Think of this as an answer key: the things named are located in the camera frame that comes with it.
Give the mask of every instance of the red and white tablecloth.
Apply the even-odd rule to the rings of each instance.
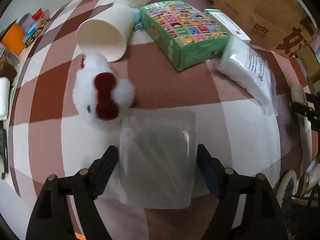
[[[72,101],[82,53],[76,30],[114,0],[73,0],[60,8],[35,41],[22,67],[8,125],[11,176],[8,183],[33,206],[49,174],[74,175],[100,158],[109,145],[119,146],[120,130],[103,133],[79,117]],[[204,11],[214,0],[183,0]],[[132,33],[124,57],[111,67],[132,81],[136,108],[178,108],[197,114],[198,142],[239,174],[264,173],[274,186],[287,170],[297,175],[317,152],[317,133],[300,127],[290,111],[290,86],[307,82],[295,59],[257,49],[268,61],[277,86],[279,115],[266,116],[256,101],[213,70],[213,60],[178,73],[144,31]],[[194,198],[183,210],[125,206],[114,196],[113,175],[98,211],[113,239],[201,239],[217,199],[201,190],[196,176]],[[81,233],[74,202],[72,218]]]

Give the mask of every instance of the white tissue pack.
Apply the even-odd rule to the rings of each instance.
[[[133,109],[121,128],[119,200],[144,208],[188,207],[196,149],[195,113]]]
[[[274,113],[274,77],[267,61],[253,48],[232,35],[215,68],[247,90],[261,104],[266,114]]]

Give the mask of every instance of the small white box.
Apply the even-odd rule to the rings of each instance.
[[[240,38],[245,43],[249,44],[251,39],[243,30],[240,29],[236,23],[231,20],[227,15],[225,15],[220,10],[215,9],[205,9],[205,15],[210,17],[213,21],[217,24],[222,25],[225,27],[230,33]]]

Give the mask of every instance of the colorful toy box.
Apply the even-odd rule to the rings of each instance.
[[[144,29],[182,71],[221,56],[230,34],[204,13],[183,1],[164,1],[140,8]]]

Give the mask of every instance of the white paper cup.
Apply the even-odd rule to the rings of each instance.
[[[98,52],[103,54],[108,62],[117,61],[127,49],[134,22],[133,8],[115,4],[79,26],[79,47],[83,53]]]

